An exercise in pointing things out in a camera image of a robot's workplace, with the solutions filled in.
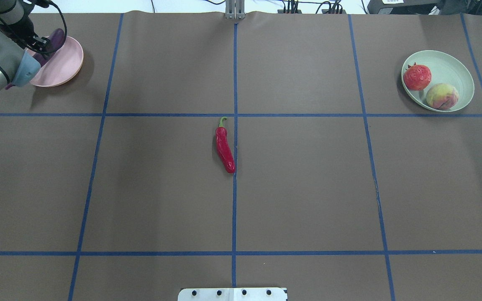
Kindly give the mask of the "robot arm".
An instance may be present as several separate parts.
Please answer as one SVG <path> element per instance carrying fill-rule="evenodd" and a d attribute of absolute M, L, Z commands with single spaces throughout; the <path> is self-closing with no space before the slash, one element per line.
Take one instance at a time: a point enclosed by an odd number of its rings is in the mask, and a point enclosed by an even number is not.
<path fill-rule="evenodd" d="M 51 36 L 35 33 L 29 15 L 35 6 L 54 6 L 51 0 L 0 0 L 0 92 L 28 84 L 66 40 L 66 28 Z"/>

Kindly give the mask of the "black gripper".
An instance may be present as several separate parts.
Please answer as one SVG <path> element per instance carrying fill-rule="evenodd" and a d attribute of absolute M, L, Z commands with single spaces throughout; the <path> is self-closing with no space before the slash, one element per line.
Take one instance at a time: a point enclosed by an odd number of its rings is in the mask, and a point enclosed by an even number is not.
<path fill-rule="evenodd" d="M 23 49 L 33 50 L 35 53 L 51 53 L 52 42 L 49 38 L 35 33 L 34 25 L 28 15 L 24 15 L 19 22 L 8 25 L 10 38 Z"/>

